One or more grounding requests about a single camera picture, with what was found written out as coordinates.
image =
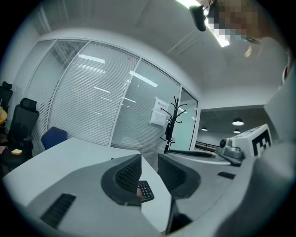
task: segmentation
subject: white table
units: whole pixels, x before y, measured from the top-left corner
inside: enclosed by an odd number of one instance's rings
[[[139,152],[101,146],[73,137],[17,167],[3,178],[3,182],[13,200],[28,206],[44,190],[79,168],[133,154]],[[163,232],[167,227],[171,195],[143,156],[140,180],[148,181],[155,196],[152,201],[142,204],[141,211],[155,229]]]

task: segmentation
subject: black coat rack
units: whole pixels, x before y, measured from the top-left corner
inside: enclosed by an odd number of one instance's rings
[[[169,118],[169,123],[167,124],[166,126],[166,139],[163,139],[162,137],[160,137],[162,140],[164,141],[167,141],[166,143],[166,148],[165,148],[165,151],[164,153],[166,153],[168,151],[168,148],[169,146],[172,144],[172,143],[175,143],[173,142],[172,140],[172,134],[173,134],[173,130],[174,130],[174,125],[175,125],[175,122],[176,123],[182,123],[182,121],[178,122],[176,121],[177,117],[179,117],[181,114],[183,114],[184,112],[186,112],[186,110],[182,111],[181,113],[178,113],[178,109],[181,107],[181,106],[186,106],[187,104],[183,104],[183,105],[179,105],[178,106],[178,102],[179,102],[179,98],[177,98],[176,100],[176,97],[174,96],[174,99],[175,99],[175,104],[171,103],[173,106],[174,106],[174,114],[173,116],[166,110],[163,109],[163,111],[167,112],[169,115],[170,115],[170,118]]]

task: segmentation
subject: black keyboard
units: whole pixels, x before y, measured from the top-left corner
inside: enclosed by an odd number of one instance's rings
[[[142,193],[142,202],[148,202],[154,199],[153,192],[147,181],[139,181],[138,188]]]

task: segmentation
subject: yellow round table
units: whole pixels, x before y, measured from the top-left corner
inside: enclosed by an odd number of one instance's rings
[[[4,123],[7,119],[7,113],[4,109],[2,109],[1,116],[0,116],[0,124]]]

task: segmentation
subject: black fisheye border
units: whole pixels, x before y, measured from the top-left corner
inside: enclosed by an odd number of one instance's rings
[[[29,1],[6,1],[2,6],[2,14],[0,14],[0,22],[2,28],[0,55],[1,62],[3,55],[14,33],[19,28],[20,24],[27,17],[28,14],[40,3],[40,0]],[[295,22],[295,8],[290,6],[293,1],[284,1],[281,4],[270,0],[258,0],[266,11],[273,17],[277,23],[278,28],[285,37],[292,52],[295,54],[295,39],[293,38],[294,22]],[[294,184],[289,196],[282,204],[276,214],[271,217],[267,223],[255,236],[267,236],[267,234],[281,233],[282,235],[289,235],[294,232],[295,218],[294,211],[296,203],[296,185]],[[2,220],[0,222],[0,231],[2,236],[17,236],[21,233],[22,236],[40,236],[37,231],[32,228],[26,220],[19,214],[16,207],[13,205],[5,186],[2,181],[0,184],[0,213]]]

